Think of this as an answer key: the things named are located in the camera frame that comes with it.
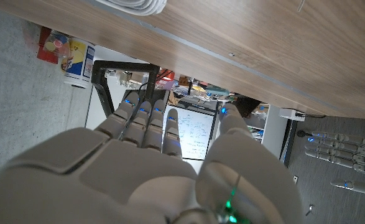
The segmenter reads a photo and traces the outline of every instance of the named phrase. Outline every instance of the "robot finger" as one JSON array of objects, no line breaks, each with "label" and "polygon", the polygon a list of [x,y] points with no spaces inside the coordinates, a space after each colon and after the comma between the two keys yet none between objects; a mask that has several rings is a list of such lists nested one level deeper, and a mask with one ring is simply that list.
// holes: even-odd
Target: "robot finger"
[{"label": "robot finger", "polygon": [[178,112],[171,109],[167,115],[162,153],[182,159],[180,135],[178,131]]},{"label": "robot finger", "polygon": [[120,103],[117,110],[108,116],[108,118],[106,118],[106,120],[103,121],[95,130],[101,131],[113,139],[119,139],[132,115],[132,112],[134,112],[138,101],[138,94],[135,92],[130,93],[126,99]]},{"label": "robot finger", "polygon": [[145,101],[141,104],[134,120],[124,132],[124,136],[122,138],[123,141],[132,142],[137,147],[141,146],[142,141],[144,140],[151,109],[152,105],[148,101]]},{"label": "robot finger", "polygon": [[162,150],[164,108],[163,100],[155,102],[144,143],[142,144],[143,148],[154,149],[158,152]]}]

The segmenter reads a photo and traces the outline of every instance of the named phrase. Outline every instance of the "metal frame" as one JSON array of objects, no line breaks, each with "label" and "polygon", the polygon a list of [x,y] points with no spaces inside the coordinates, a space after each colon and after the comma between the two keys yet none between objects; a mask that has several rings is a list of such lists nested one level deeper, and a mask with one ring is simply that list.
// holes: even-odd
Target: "metal frame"
[{"label": "metal frame", "polygon": [[110,95],[109,86],[105,73],[107,70],[123,70],[129,72],[149,72],[145,99],[150,100],[155,89],[156,76],[160,71],[160,67],[149,63],[130,63],[130,62],[112,62],[104,60],[96,60],[93,65],[91,83],[98,92],[103,111],[106,117],[114,112],[112,97]]}]

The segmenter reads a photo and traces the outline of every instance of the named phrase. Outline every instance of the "robotic hand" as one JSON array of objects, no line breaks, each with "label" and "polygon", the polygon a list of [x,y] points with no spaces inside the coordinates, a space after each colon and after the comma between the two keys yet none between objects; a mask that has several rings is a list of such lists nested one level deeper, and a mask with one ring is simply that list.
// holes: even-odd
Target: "robotic hand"
[{"label": "robotic hand", "polygon": [[0,170],[0,223],[302,223],[287,169],[251,138],[236,107],[196,175],[178,114],[131,93],[94,131],[76,128]]},{"label": "robotic hand", "polygon": [[[365,138],[345,134],[312,132],[305,145],[306,155],[323,159],[365,173]],[[358,181],[332,180],[331,185],[365,194],[365,183]]]}]

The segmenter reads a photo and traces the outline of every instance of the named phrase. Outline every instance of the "whiteboard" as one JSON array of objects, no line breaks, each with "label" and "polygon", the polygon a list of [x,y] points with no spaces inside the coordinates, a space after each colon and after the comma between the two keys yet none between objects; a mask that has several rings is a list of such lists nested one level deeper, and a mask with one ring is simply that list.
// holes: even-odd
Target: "whiteboard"
[{"label": "whiteboard", "polygon": [[171,109],[178,111],[182,157],[205,159],[214,116],[167,105],[164,112],[163,132],[167,115]]}]

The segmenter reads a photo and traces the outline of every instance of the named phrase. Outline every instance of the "concrete floor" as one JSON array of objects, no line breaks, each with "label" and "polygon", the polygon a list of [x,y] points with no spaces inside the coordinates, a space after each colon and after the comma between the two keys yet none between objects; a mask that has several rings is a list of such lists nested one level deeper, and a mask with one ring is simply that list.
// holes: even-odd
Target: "concrete floor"
[{"label": "concrete floor", "polygon": [[0,166],[66,129],[85,125],[91,88],[63,83],[36,58],[40,28],[0,12]]}]

